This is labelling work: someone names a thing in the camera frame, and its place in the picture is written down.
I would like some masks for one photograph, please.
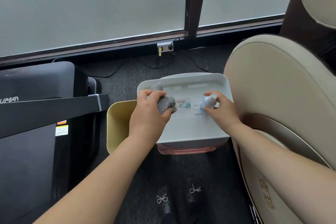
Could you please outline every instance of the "gray cloth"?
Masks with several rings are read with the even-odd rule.
[[[159,82],[151,87],[152,90],[163,90],[162,82]],[[163,114],[169,107],[173,108],[172,113],[177,111],[176,101],[173,97],[161,97],[157,102],[157,109],[159,110],[160,114]]]

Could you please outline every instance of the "spray bottle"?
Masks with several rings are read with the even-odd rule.
[[[212,108],[216,105],[217,103],[217,94],[216,93],[213,93],[212,95],[208,96],[208,97],[205,97],[203,102],[201,103],[201,106],[200,106],[200,110],[202,112],[205,112],[203,110],[203,107],[209,107],[209,108]]]

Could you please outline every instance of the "black pants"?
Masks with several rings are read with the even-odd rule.
[[[167,213],[163,217],[161,224],[179,224],[179,223],[177,222],[177,219],[173,214]],[[199,219],[197,215],[190,215],[188,217],[188,224],[203,224],[203,222]]]

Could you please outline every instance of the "beige leather seat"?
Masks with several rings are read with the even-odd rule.
[[[302,0],[336,28],[336,0]],[[244,122],[283,147],[336,169],[336,77],[305,47],[276,35],[241,42],[224,69]],[[234,142],[256,214],[265,224],[302,223]]]

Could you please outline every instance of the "dark floor mat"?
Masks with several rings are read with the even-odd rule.
[[[135,59],[129,59],[110,78],[98,78],[103,86],[103,93],[110,96],[110,105],[118,101],[136,99],[137,87],[145,80],[164,76],[203,72],[186,55],[212,73],[223,73],[235,44],[208,48],[197,48],[171,54],[139,57],[138,60],[157,66],[173,61],[158,69],[151,69]],[[107,61],[81,65],[91,75],[109,75],[124,60]],[[92,171],[106,157],[106,118],[102,120],[100,149],[92,164]],[[126,197],[121,205],[115,224],[159,224],[156,191],[164,184],[170,184],[175,192],[181,224],[187,223],[183,205],[184,181],[196,179],[201,181],[208,201],[208,223],[252,223],[250,208],[242,185],[241,174],[234,155],[232,143],[229,142],[212,153],[169,156],[158,153],[156,147],[146,157],[134,176]]]

